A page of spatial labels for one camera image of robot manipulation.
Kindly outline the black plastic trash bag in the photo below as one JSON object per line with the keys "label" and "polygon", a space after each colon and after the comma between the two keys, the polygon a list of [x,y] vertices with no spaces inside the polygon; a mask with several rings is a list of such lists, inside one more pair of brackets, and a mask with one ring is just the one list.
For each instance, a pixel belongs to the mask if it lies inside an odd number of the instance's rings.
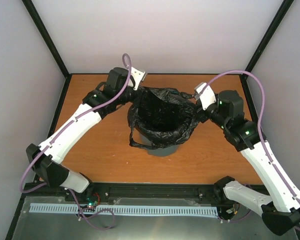
{"label": "black plastic trash bag", "polygon": [[127,113],[129,145],[158,150],[185,143],[208,120],[192,98],[176,88],[142,88]]}

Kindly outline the teal plastic trash bin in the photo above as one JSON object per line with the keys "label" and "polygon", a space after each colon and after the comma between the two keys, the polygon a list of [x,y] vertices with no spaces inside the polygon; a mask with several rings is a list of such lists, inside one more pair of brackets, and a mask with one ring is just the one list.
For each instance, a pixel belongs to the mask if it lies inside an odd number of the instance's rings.
{"label": "teal plastic trash bin", "polygon": [[175,153],[179,137],[180,96],[175,89],[147,88],[137,108],[136,128],[149,155],[167,157]]}

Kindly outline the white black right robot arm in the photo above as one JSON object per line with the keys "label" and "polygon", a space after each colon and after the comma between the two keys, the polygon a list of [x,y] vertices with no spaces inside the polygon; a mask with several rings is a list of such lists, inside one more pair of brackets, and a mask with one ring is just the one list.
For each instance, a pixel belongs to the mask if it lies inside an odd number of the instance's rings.
{"label": "white black right robot arm", "polygon": [[215,94],[210,87],[195,90],[200,113],[223,130],[225,139],[251,164],[268,194],[253,190],[230,176],[214,184],[218,202],[235,201],[261,216],[267,228],[281,236],[300,223],[300,190],[261,139],[255,122],[245,119],[244,101],[235,90]]}

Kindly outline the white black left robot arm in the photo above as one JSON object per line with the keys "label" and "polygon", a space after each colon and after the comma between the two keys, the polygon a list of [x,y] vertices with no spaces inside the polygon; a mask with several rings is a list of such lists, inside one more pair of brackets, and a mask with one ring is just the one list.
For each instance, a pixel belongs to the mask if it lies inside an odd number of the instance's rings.
{"label": "white black left robot arm", "polygon": [[63,166],[62,162],[87,131],[115,112],[119,105],[136,99],[141,92],[139,85],[146,75],[134,67],[113,68],[106,82],[90,91],[74,114],[53,135],[39,145],[30,144],[26,148],[31,169],[46,185],[71,189],[85,202],[93,198],[94,188],[90,186],[90,180]]}

